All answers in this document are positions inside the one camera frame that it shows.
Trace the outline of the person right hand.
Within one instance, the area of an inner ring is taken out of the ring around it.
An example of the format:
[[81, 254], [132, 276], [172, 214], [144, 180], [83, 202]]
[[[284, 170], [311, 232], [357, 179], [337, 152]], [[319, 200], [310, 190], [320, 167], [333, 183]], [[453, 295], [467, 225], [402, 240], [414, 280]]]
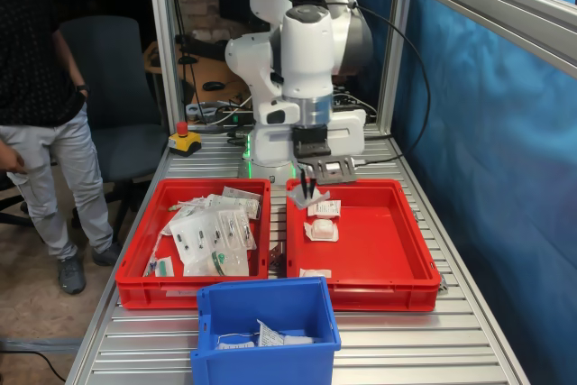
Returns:
[[0, 142], [0, 167], [6, 172], [26, 173], [23, 157], [3, 142]]

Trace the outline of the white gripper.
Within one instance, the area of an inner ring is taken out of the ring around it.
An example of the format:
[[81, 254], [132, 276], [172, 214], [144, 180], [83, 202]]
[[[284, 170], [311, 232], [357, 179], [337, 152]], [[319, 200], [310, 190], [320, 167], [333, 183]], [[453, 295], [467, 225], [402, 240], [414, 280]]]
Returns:
[[[327, 144], [334, 156], [353, 156], [364, 149], [365, 112], [361, 109], [333, 113], [327, 126]], [[255, 162], [291, 162], [295, 159], [292, 142], [292, 125], [254, 125]], [[300, 171], [303, 198], [312, 198], [316, 189], [316, 174]]]

